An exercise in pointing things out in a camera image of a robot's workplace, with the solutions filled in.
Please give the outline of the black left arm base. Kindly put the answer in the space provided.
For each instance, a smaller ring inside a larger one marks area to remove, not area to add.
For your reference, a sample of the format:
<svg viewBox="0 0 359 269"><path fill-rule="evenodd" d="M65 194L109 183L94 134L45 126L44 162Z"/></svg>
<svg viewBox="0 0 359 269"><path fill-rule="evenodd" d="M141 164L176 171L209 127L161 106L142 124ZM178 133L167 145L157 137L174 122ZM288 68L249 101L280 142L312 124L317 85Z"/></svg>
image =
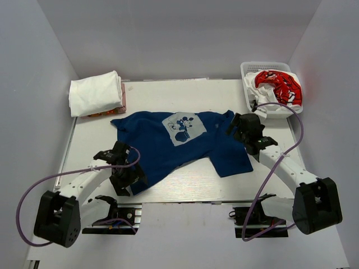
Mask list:
<svg viewBox="0 0 359 269"><path fill-rule="evenodd" d="M100 224L82 230L82 234L95 235L135 235L140 227L142 205L119 205L110 215L99 220Z"/></svg>

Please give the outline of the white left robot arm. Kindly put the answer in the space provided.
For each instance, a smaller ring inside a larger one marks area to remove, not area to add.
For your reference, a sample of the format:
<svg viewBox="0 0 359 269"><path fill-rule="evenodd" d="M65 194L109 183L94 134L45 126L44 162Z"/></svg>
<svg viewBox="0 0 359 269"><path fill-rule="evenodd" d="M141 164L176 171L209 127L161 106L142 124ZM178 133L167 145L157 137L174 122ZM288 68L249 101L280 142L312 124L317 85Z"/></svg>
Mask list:
<svg viewBox="0 0 359 269"><path fill-rule="evenodd" d="M68 248L83 228L96 222L114 223L117 200L95 191L108 180L117 196L129 196L130 185L147 182L139 160L140 152L120 141L110 150L99 151L88 168L76 172L75 179L42 195L34 235Z"/></svg>

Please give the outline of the white t-shirt with red print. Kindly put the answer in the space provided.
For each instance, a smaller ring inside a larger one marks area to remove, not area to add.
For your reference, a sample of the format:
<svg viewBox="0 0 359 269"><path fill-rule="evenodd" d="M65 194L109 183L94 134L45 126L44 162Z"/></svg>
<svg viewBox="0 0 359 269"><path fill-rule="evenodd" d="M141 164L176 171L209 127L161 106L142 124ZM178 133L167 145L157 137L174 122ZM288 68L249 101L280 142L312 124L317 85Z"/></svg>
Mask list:
<svg viewBox="0 0 359 269"><path fill-rule="evenodd" d="M267 111L278 112L284 104L295 111L302 108L302 88L298 77L291 72L275 69L249 72L243 79L249 101L256 101L258 105L267 104L263 108Z"/></svg>

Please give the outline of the blue Mickey t-shirt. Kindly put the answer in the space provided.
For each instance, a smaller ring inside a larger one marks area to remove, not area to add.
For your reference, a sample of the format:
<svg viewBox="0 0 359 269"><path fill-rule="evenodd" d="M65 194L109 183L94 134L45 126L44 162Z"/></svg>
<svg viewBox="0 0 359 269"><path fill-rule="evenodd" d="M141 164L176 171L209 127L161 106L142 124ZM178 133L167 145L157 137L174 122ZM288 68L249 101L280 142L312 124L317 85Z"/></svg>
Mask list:
<svg viewBox="0 0 359 269"><path fill-rule="evenodd" d="M136 112L114 119L117 139L136 149L148 182L130 186L137 195L163 180L178 167L207 157L217 174L228 177L253 171L243 144L226 135L232 111Z"/></svg>

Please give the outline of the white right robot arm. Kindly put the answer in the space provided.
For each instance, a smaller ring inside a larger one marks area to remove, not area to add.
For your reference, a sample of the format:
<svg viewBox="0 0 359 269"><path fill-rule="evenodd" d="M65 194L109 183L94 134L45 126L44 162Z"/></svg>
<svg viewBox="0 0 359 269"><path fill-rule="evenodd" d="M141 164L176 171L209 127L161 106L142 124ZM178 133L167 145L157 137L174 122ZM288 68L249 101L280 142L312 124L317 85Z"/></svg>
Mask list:
<svg viewBox="0 0 359 269"><path fill-rule="evenodd" d="M270 169L266 182L275 174L294 198L262 196L261 186L243 221L242 233L246 232L252 212L259 223L267 223L274 217L280 222L292 222L306 235L341 223L343 216L334 180L319 178L297 164L277 141L263 135L264 128L256 114L235 114L226 133L243 143L249 155Z"/></svg>

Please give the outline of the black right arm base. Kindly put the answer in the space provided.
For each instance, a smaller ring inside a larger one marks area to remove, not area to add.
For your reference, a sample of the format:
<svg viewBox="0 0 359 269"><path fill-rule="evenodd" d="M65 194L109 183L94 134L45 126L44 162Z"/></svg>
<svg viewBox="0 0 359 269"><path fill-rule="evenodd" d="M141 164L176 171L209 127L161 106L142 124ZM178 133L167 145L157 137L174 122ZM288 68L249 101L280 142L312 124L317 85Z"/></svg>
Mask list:
<svg viewBox="0 0 359 269"><path fill-rule="evenodd" d="M228 214L229 218L234 221L235 236L238 239L242 238L242 228L247 215L249 207L234 207ZM248 220L245 238L249 238L265 229L272 227L279 222L280 219L276 217L268 217L263 214L262 209L254 209ZM259 238L287 238L287 223L283 221L280 225L276 226L273 230L264 233Z"/></svg>

